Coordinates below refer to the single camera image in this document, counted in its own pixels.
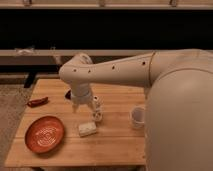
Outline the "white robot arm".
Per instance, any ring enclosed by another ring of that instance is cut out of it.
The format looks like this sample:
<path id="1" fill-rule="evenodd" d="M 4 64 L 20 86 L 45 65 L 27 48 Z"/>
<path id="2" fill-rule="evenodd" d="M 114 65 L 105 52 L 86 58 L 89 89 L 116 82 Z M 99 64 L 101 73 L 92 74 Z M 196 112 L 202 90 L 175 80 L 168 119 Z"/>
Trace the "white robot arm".
<path id="1" fill-rule="evenodd" d="M 80 53 L 59 70 L 76 106 L 92 83 L 143 87 L 147 171 L 213 171 L 213 53 L 154 51 L 95 64 Z"/>

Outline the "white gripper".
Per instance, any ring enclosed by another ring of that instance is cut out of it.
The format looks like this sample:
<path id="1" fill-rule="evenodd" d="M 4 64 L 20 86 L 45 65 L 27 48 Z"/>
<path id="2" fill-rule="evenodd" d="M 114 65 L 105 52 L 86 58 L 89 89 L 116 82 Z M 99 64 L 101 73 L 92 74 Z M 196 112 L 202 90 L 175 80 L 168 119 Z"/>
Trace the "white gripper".
<path id="1" fill-rule="evenodd" d="M 92 112 L 96 111 L 96 104 L 93 99 L 93 92 L 91 86 L 85 84 L 72 84 L 71 85 L 71 100 L 73 113 L 76 113 L 79 105 L 87 104 Z"/>

